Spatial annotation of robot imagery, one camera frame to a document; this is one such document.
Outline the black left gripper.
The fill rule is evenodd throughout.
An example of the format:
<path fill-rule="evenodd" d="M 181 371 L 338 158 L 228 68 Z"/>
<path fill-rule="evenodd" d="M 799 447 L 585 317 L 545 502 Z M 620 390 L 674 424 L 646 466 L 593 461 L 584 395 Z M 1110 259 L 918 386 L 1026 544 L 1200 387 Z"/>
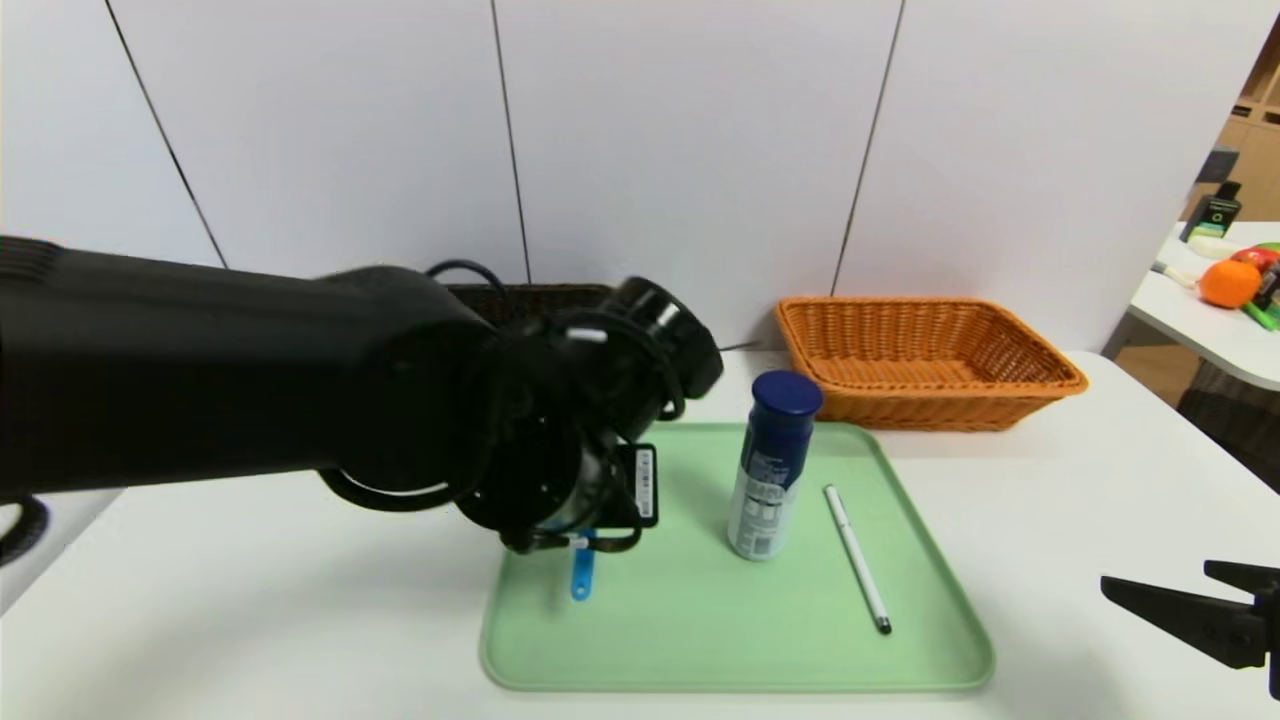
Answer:
<path fill-rule="evenodd" d="M 572 519 L 593 529 L 652 529 L 659 524 L 657 448 L 617 445 L 582 459 Z"/>

